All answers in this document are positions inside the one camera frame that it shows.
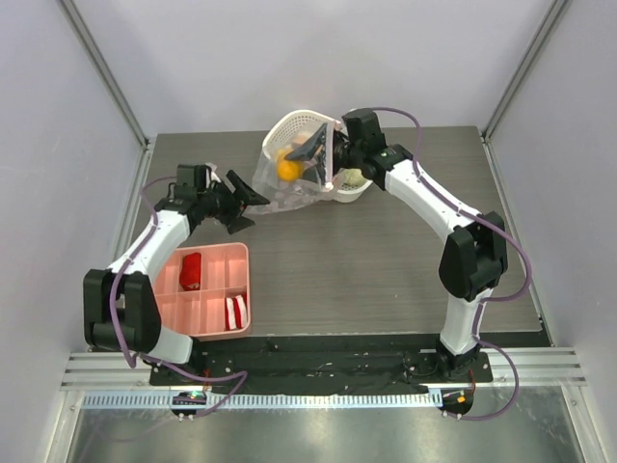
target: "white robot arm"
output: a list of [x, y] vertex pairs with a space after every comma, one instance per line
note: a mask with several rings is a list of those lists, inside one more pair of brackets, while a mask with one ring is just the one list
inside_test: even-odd
[[[162, 325], [152, 283], [175, 248], [203, 219], [217, 219], [229, 233], [255, 224], [242, 214], [248, 205], [268, 204], [268, 200], [234, 171], [229, 171], [228, 179], [233, 192], [207, 165], [178, 166], [168, 197], [156, 205], [156, 214], [133, 245], [107, 269], [88, 272], [84, 333], [89, 345], [121, 350], [120, 329], [127, 349], [173, 364], [189, 361], [193, 339]], [[116, 326], [112, 310], [118, 315]]]

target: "white wall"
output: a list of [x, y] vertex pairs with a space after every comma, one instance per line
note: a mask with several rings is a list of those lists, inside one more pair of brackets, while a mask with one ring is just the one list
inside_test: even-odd
[[39, 461], [85, 345], [82, 279], [112, 256], [139, 152], [56, 2], [0, 2], [3, 462]]
[[376, 104], [426, 125], [483, 126], [550, 0], [76, 3], [154, 135]]
[[550, 330], [615, 435], [617, 3], [577, 0], [497, 130], [496, 158]]

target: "wooden table surface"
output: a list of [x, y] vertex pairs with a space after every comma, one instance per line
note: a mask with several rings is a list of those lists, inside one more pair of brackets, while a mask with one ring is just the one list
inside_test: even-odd
[[[385, 130], [389, 143], [413, 150], [411, 129]], [[178, 163], [211, 162], [221, 177], [235, 170], [251, 183], [265, 132], [169, 134], [157, 137], [148, 180], [175, 174]], [[463, 202], [503, 209], [476, 127], [425, 129], [424, 169]], [[148, 192], [154, 200], [167, 186]], [[429, 226], [390, 194], [371, 186], [354, 203], [321, 202], [292, 212], [253, 216], [256, 227], [229, 236], [210, 222], [183, 246], [241, 241], [249, 246], [254, 335], [438, 333], [446, 292], [438, 277], [443, 245]], [[148, 214], [140, 208], [134, 237]], [[509, 271], [497, 295], [523, 282], [508, 249]], [[482, 331], [537, 331], [529, 296], [492, 304]]]

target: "mesh basket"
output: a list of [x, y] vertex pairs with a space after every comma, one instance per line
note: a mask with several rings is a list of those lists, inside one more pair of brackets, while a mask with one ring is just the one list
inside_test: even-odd
[[[323, 114], [310, 111], [308, 109], [301, 109], [298, 111], [292, 111], [282, 118], [273, 128], [268, 132], [266, 138], [263, 139], [261, 146], [263, 153], [270, 159], [273, 158], [274, 153], [283, 148], [296, 135], [296, 133], [306, 124], [310, 122], [329, 123], [334, 121], [333, 118], [324, 116]], [[355, 201], [360, 195], [371, 185], [371, 181], [367, 180], [365, 184], [361, 186], [352, 186], [343, 184], [336, 190], [334, 200], [340, 203], [351, 203]]]

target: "yellow ball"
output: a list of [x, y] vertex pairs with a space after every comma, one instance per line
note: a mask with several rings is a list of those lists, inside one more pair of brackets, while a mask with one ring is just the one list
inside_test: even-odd
[[277, 174], [282, 181], [295, 181], [302, 176], [302, 162], [279, 160]]

